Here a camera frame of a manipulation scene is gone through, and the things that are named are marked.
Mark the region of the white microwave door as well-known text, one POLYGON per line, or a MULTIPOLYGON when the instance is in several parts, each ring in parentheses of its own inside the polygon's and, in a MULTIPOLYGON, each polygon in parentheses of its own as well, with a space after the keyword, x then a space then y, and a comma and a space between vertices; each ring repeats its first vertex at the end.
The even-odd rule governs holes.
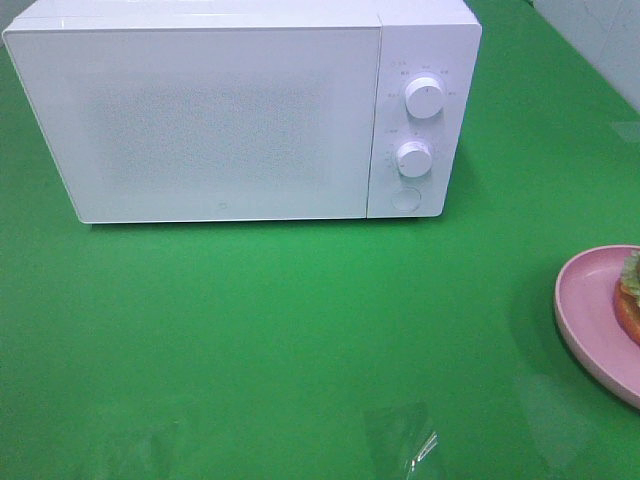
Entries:
POLYGON ((85 223, 361 218, 377 28, 10 32, 85 223))

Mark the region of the white microwave oven body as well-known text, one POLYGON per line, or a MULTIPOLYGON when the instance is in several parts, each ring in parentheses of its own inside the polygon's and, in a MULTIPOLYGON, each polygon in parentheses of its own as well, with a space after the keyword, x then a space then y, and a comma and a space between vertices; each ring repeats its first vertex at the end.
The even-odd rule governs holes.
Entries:
POLYGON ((380 32, 367 208, 361 218, 438 216, 482 35, 462 1, 37 1, 2 37, 11 59, 6 36, 14 31, 318 28, 380 32), (425 73, 444 83, 445 103, 433 117, 417 119, 406 110, 404 91, 425 73), (428 145, 433 158, 430 172, 418 178, 402 176, 396 165, 397 149, 412 141, 428 145), (420 191, 421 203, 401 212, 391 198, 407 187, 420 191))

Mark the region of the round white door button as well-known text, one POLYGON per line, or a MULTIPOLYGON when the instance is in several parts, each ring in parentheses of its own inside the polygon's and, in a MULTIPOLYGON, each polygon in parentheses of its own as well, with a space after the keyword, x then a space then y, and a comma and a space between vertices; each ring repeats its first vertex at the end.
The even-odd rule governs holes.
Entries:
POLYGON ((421 203, 421 193, 412 187, 402 188, 392 195, 391 203, 398 211, 412 212, 421 203))

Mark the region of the lower white microwave knob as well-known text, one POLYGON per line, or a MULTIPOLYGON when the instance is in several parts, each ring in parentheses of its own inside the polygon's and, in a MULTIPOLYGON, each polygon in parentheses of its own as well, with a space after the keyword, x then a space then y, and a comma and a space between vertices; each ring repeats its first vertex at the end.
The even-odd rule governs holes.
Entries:
POLYGON ((396 151, 399 173, 407 178, 418 178, 428 174, 433 158, 428 145, 412 141, 401 145, 396 151))

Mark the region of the upper white microwave knob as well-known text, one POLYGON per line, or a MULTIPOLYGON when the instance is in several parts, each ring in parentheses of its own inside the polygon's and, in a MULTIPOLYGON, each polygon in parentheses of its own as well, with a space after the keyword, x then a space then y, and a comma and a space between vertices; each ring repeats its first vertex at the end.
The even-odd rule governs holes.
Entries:
POLYGON ((428 119, 442 110, 446 89, 437 76, 425 73, 407 84, 404 97, 406 110, 412 117, 428 119))

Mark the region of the pink round plate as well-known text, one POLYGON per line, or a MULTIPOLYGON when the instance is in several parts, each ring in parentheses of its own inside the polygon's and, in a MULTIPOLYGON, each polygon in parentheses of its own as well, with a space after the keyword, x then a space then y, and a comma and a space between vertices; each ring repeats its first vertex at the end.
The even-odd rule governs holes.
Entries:
POLYGON ((561 268, 554 287, 560 334, 580 364, 607 390, 639 406, 639 345, 619 325, 614 307, 624 260, 637 245, 585 250, 561 268))

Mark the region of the white microwave knob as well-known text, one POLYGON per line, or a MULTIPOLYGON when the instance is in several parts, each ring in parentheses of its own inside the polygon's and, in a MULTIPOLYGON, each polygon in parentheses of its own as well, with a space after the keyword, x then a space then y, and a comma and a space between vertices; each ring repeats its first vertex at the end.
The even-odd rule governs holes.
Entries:
POLYGON ((407 84, 404 97, 406 110, 412 117, 428 119, 442 110, 446 89, 437 76, 425 73, 407 84))
POLYGON ((399 173, 407 178, 418 178, 428 174, 433 158, 428 145, 412 141, 401 145, 396 151, 399 173))

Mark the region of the burger with lettuce and cheese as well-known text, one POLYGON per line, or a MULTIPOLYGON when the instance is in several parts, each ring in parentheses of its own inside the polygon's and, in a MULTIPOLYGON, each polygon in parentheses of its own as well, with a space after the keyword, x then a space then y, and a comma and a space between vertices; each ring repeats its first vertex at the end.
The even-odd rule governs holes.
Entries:
POLYGON ((614 311, 618 324, 635 343, 639 333, 639 251, 625 258, 614 290, 614 311))

